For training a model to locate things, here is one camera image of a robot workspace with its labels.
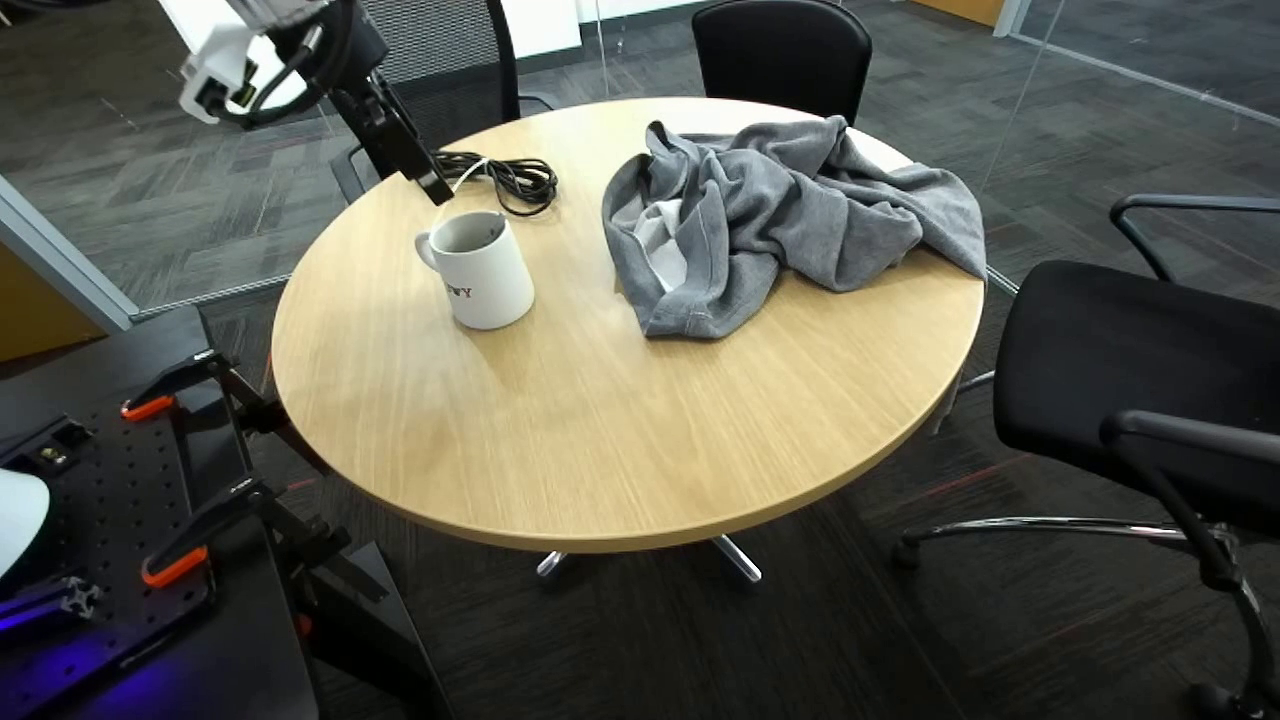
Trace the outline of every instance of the white mug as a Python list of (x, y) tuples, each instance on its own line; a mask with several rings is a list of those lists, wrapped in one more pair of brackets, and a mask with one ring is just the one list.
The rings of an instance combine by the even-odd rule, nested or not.
[(464, 210), (416, 234), (449, 292), (451, 318), (464, 328), (505, 328), (532, 306), (532, 276), (516, 231), (500, 210)]

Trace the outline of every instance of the chair armrest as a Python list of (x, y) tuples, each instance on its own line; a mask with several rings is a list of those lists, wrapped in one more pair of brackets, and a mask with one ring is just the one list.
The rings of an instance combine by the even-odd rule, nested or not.
[(1200, 578), (1209, 589), (1237, 592), (1241, 570), (1237, 570), (1231, 549), (1174, 486), (1170, 473), (1153, 458), (1153, 453), (1146, 453), (1141, 438), (1166, 438), (1166, 443), (1225, 453), (1225, 457), (1241, 457), (1241, 458), (1280, 464), (1280, 435), (1231, 428), (1231, 424), (1187, 420), (1187, 417), (1170, 417), (1170, 412), (1141, 412), (1141, 408), (1116, 412), (1105, 424), (1105, 443), (1153, 486), (1153, 494), (1170, 508), (1170, 515), (1182, 524), (1182, 530), (1198, 549)]
[(1174, 285), (1170, 264), (1156, 256), (1153, 238), (1127, 219), (1135, 208), (1174, 208), (1174, 210), (1280, 210), (1278, 195), (1182, 195), (1182, 190), (1133, 190), (1114, 203), (1114, 222), (1126, 238), (1149, 258), (1156, 281)]

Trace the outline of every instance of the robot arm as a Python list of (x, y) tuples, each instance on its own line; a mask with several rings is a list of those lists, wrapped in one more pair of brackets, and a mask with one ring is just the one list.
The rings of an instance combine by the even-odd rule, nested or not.
[(160, 0), (189, 42), (182, 106), (203, 122), (272, 122), (336, 102), (379, 174), (404, 170), (438, 203), (451, 195), (420, 149), (396, 92), (375, 75), (390, 56), (356, 0)]
[[(193, 52), (182, 106), (202, 122), (219, 122), (226, 114), (248, 114), (262, 81), (285, 71), (269, 35), (316, 18), (328, 0), (160, 0), (160, 6)], [(289, 71), (278, 92), (289, 102), (304, 92), (304, 81)]]

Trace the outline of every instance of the wooden desk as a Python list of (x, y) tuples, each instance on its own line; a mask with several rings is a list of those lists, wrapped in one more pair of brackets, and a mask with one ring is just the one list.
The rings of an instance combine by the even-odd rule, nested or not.
[(618, 98), (459, 140), (544, 155), (562, 199), (516, 219), (532, 311), (500, 331), (449, 318), (413, 234), (497, 208), (464, 186), (431, 208), (386, 179), (291, 273), (272, 366), (309, 443), (370, 494), (431, 527), (535, 551), (712, 540), (804, 508), (922, 428), (960, 373), (983, 285), (932, 252), (828, 294), (790, 276), (720, 342), (646, 340), (618, 292), (601, 190), (646, 122), (731, 131), (786, 106)]

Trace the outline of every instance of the chair seat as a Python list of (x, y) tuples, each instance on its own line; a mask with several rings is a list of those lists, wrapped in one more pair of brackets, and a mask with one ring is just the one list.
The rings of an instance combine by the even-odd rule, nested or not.
[[(1099, 438), (1120, 408), (1280, 433), (1280, 311), (1098, 264), (1042, 264), (998, 356), (1002, 438), (1146, 492)], [(1278, 468), (1194, 448), (1159, 448), (1159, 464), (1213, 520), (1280, 527)]]

